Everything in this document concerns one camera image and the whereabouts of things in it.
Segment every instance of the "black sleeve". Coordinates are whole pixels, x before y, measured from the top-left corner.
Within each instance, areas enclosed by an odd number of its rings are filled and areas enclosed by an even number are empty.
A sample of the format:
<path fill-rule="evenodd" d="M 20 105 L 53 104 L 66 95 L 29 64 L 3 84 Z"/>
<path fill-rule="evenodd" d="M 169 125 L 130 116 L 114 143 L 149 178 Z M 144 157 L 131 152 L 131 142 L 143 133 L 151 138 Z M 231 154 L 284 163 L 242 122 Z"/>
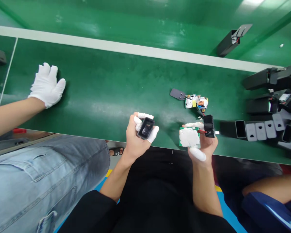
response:
<path fill-rule="evenodd" d="M 77 203 L 58 232 L 88 232 L 115 206 L 111 198 L 96 190 L 90 191 Z"/>
<path fill-rule="evenodd" d="M 200 221 L 203 223 L 204 232 L 209 233 L 237 233 L 234 228 L 222 217 L 207 213 L 199 213 Z"/>

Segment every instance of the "forearm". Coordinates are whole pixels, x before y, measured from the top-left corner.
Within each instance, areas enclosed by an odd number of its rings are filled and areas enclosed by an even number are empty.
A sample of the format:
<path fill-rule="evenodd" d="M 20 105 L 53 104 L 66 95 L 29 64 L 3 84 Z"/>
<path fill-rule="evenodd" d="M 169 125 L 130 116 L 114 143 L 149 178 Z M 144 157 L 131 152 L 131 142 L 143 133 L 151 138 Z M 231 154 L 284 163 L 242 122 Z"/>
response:
<path fill-rule="evenodd" d="M 285 204 L 291 201 L 291 174 L 256 181 L 242 191 L 244 196 L 250 192 L 264 193 Z"/>
<path fill-rule="evenodd" d="M 43 109 L 44 103 L 34 97 L 0 106 L 0 136 L 28 121 Z"/>
<path fill-rule="evenodd" d="M 212 167 L 199 166 L 195 162 L 193 162 L 193 202 L 199 211 L 223 217 Z"/>
<path fill-rule="evenodd" d="M 125 159 L 126 153 L 124 151 L 121 159 L 104 182 L 100 193 L 118 202 L 122 194 L 126 179 L 133 162 Z"/>

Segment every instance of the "blue jeans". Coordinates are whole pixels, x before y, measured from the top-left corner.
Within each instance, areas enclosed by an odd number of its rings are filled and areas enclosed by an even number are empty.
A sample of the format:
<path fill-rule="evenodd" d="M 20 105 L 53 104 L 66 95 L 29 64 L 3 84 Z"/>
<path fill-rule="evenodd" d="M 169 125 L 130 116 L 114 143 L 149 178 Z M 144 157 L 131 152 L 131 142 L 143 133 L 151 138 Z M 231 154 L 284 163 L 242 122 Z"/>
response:
<path fill-rule="evenodd" d="M 106 176 L 104 140 L 56 138 L 0 156 L 0 232 L 53 232 Z"/>

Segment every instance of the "jeans pocket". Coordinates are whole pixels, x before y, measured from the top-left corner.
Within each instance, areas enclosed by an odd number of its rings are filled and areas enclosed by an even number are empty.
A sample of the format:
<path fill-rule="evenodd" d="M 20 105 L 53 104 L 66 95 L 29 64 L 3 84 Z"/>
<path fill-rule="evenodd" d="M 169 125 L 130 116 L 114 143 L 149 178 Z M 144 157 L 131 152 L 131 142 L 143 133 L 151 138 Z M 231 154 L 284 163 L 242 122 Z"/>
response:
<path fill-rule="evenodd" d="M 62 219 L 74 207 L 76 196 L 77 187 L 74 186 L 39 221 L 37 233 L 54 232 L 56 221 Z"/>
<path fill-rule="evenodd" d="M 37 147 L 16 153 L 0 161 L 0 165 L 12 165 L 26 172 L 34 182 L 38 182 L 67 161 L 66 157 L 49 147 Z"/>

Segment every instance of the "white glove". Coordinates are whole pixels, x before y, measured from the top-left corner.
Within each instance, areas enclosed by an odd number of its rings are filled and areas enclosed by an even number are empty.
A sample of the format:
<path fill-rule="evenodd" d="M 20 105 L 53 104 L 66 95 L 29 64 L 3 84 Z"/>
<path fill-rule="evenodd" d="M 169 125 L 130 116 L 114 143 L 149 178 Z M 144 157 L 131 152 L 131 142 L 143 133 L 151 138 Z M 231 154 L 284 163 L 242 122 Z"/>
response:
<path fill-rule="evenodd" d="M 184 127 L 198 127 L 200 130 L 204 130 L 204 124 L 202 122 L 195 122 L 195 123 L 187 123 L 184 125 Z M 204 152 L 202 152 L 197 147 L 190 147 L 189 148 L 190 153 L 199 161 L 204 162 L 206 160 L 206 155 Z"/>
<path fill-rule="evenodd" d="M 43 101 L 46 108 L 57 104 L 66 86 L 65 79 L 60 79 L 57 83 L 57 71 L 57 66 L 50 67 L 46 62 L 43 66 L 39 65 L 39 71 L 36 73 L 28 98 L 35 97 Z"/>
<path fill-rule="evenodd" d="M 134 122 L 136 123 L 136 131 L 137 132 L 140 130 L 141 125 L 142 125 L 142 120 L 140 120 L 140 118 L 143 119 L 143 118 L 146 118 L 146 117 L 151 118 L 151 119 L 154 118 L 154 116 L 146 114 L 146 113 L 138 113 L 138 117 L 136 117 L 136 116 L 134 117 Z M 149 137 L 148 137 L 148 139 L 147 139 L 150 143 L 153 143 L 154 139 L 156 138 L 156 135 L 157 135 L 158 131 L 159 131 L 159 127 L 158 126 L 154 126 L 152 131 L 151 131 L 151 133 L 150 133 L 150 135 L 149 135 Z"/>

